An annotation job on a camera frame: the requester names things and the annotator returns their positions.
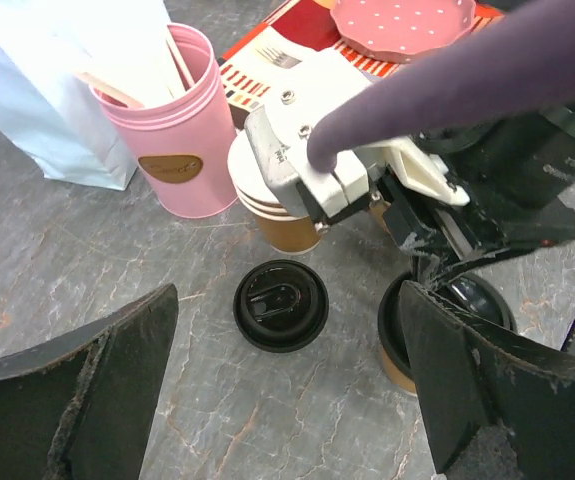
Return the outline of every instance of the pink canister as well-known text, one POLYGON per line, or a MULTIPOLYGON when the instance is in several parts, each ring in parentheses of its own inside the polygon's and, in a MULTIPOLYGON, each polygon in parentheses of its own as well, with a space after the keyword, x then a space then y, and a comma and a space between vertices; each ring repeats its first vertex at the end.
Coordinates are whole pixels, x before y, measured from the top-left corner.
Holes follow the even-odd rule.
POLYGON ((227 171, 236 130, 207 37, 187 25, 170 24, 169 30, 196 81, 182 97, 130 109, 95 90, 94 95, 162 206, 179 217, 204 218, 236 201, 227 171))

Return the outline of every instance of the white plastic part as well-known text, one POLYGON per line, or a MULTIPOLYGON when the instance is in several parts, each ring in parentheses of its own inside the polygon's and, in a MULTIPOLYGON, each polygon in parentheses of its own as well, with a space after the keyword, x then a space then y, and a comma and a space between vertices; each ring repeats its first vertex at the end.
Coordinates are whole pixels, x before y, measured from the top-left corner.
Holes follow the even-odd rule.
POLYGON ((369 191, 367 170, 354 152, 338 154, 338 164, 334 176, 340 183, 348 203, 354 203, 369 191))
POLYGON ((469 195, 462 187, 450 185, 435 160, 429 158, 409 137, 394 138, 368 145, 381 148, 383 161, 388 164, 400 183, 426 197, 435 198, 447 205, 463 206, 469 195))
POLYGON ((281 74, 266 94, 265 112, 278 139, 289 147, 301 141, 302 126, 314 127, 325 115, 371 85, 339 52, 326 49, 281 74), (285 105, 283 92, 293 93, 285 105))
POLYGON ((349 205, 343 186, 336 177, 329 173, 319 173, 312 168, 307 160, 305 141, 301 140, 287 151, 287 161, 296 170, 307 190, 311 192, 327 216, 333 217, 349 205))
POLYGON ((227 168, 237 189, 256 201, 266 204, 280 204, 276 196, 267 188, 254 158, 247 134, 242 131, 236 136, 227 157, 227 168))
MULTIPOLYGON (((341 152, 332 174, 316 172, 307 159, 302 127, 315 125, 371 82, 339 52, 323 50, 287 70, 269 91, 265 112, 278 140, 287 147, 285 157, 328 216, 334 216, 369 192, 365 166, 353 152, 341 152), (290 92, 293 101, 283 102, 290 92)), ((374 143, 363 148, 379 149, 382 164, 389 165, 410 190, 448 205, 469 203, 462 187, 452 186, 448 168, 440 157, 429 157, 409 137, 374 143)))

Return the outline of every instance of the fork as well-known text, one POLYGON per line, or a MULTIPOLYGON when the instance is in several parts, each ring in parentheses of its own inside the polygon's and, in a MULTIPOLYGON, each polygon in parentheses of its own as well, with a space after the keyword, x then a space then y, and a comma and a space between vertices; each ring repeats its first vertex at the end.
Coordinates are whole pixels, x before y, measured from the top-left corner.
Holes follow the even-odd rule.
POLYGON ((260 47, 256 48, 256 51, 269 63, 272 63, 280 68, 295 67, 301 62, 301 60, 298 60, 297 58, 294 58, 291 55, 288 55, 285 52, 272 47, 260 47))

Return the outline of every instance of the white paper bag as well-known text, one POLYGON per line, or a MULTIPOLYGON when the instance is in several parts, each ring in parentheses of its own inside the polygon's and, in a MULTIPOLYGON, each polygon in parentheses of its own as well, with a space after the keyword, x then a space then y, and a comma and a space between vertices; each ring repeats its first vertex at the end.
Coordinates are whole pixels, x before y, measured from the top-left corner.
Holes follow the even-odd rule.
POLYGON ((107 55, 121 39, 134 42, 138 33, 128 36, 126 29, 139 25, 144 35, 169 22, 162 0, 116 6, 116 0, 0 0, 0 131, 46 178, 124 190, 136 169, 71 71, 76 56, 107 55))

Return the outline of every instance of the gray marble countertop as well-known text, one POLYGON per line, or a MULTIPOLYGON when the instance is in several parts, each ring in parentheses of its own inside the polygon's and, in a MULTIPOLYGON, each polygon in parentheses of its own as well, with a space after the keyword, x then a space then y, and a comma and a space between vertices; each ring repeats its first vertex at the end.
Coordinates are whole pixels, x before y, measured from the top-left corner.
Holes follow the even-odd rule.
MULTIPOLYGON (((276 5, 168 6, 222 53, 276 5)), ((575 188, 565 200, 575 207, 575 188)), ((377 359, 376 310, 407 259, 368 215, 333 228, 301 257, 329 290, 327 326, 307 348, 272 355, 241 337, 231 300, 247 271, 278 257, 239 204, 180 220, 140 175, 124 193, 44 180, 0 135, 0 356, 161 283, 178 287, 178 328, 143 479, 437 478, 415 397, 393 387, 377 359)), ((483 275, 522 334, 561 345, 575 314, 575 243, 483 275)))

